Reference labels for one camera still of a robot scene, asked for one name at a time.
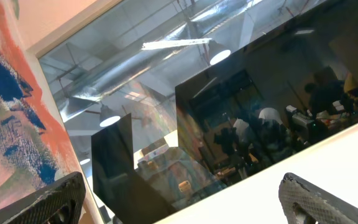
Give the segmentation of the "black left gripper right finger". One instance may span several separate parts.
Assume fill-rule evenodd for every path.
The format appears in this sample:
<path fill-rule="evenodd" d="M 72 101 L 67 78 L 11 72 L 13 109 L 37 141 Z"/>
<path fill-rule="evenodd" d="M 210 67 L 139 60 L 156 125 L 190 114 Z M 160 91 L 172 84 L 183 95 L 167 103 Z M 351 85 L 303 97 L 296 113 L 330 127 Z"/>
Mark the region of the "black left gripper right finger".
<path fill-rule="evenodd" d="M 358 224 L 358 208 L 305 179 L 286 173 L 278 190 L 289 224 Z"/>

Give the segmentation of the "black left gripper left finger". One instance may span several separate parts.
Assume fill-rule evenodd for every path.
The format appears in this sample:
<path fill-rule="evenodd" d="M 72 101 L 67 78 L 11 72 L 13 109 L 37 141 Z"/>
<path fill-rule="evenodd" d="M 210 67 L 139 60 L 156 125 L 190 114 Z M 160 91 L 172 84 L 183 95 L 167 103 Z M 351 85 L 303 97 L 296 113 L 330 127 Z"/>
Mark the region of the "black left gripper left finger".
<path fill-rule="evenodd" d="M 83 175 L 72 172 L 0 209 L 0 224 L 77 224 L 85 195 Z"/>

